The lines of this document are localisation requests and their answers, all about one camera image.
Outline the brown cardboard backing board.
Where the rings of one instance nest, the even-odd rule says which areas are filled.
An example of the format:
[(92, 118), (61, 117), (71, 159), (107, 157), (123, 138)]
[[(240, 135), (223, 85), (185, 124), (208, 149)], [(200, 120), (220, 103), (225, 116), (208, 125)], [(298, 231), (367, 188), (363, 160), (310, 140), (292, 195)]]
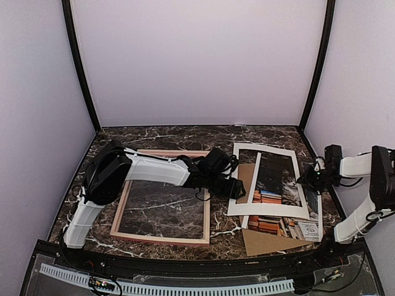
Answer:
[[(241, 203), (244, 204), (247, 201), (249, 188), (252, 183), (252, 177), (254, 174), (255, 165), (241, 164), (238, 166), (238, 172), (236, 177), (243, 181), (246, 189), (246, 196), (241, 198)], [(275, 236), (264, 232), (251, 231), (249, 229), (242, 229), (244, 246), (246, 249), (247, 256), (263, 255), (267, 253), (282, 252), (285, 250), (295, 249), (298, 247), (305, 247), (313, 245), (313, 242), (306, 240), (292, 239), (288, 237)]]

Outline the cat and books photo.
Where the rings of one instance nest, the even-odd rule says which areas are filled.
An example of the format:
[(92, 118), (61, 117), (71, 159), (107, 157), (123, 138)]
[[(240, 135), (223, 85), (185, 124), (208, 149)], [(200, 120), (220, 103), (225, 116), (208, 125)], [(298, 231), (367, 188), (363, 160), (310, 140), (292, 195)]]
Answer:
[(259, 152), (257, 177), (252, 183), (254, 204), (279, 206), (282, 212), (307, 213), (307, 218), (247, 215), (244, 229), (309, 242), (323, 237), (322, 201), (318, 194), (297, 183), (299, 168), (291, 155)]

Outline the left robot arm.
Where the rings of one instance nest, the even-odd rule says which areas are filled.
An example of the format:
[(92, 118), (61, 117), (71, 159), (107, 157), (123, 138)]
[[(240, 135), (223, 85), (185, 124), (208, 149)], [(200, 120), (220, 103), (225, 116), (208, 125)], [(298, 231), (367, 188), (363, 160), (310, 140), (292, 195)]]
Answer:
[(74, 269), (87, 264), (83, 248), (86, 237), (101, 210), (113, 203), (125, 181), (155, 181), (187, 189), (205, 189), (210, 196), (239, 199), (246, 190), (240, 179), (232, 177), (239, 160), (219, 148), (205, 156), (174, 158), (156, 156), (109, 142), (89, 163), (77, 195), (77, 209), (59, 234), (66, 247), (63, 259)]

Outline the white photo mat board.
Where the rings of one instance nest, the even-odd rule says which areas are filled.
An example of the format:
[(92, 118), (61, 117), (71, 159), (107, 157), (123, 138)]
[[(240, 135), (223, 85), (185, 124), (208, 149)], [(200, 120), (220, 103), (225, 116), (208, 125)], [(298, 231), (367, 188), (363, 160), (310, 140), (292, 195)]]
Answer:
[(246, 203), (231, 199), (228, 216), (286, 216), (308, 220), (309, 211), (302, 186), (296, 153), (293, 150), (236, 142), (233, 154), (241, 164), (250, 164), (241, 153), (256, 153), (255, 169)]

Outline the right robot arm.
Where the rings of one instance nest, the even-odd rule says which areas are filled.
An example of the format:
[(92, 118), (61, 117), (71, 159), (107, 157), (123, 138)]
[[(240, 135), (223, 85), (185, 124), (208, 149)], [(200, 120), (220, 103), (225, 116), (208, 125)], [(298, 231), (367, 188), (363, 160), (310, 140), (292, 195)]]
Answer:
[(372, 146), (369, 152), (344, 157), (342, 147), (325, 147), (325, 156), (317, 157), (297, 183), (320, 194), (330, 187), (354, 188), (368, 178), (367, 197), (342, 222), (320, 241), (315, 262), (329, 267), (345, 246), (366, 235), (376, 224), (394, 215), (394, 149)]

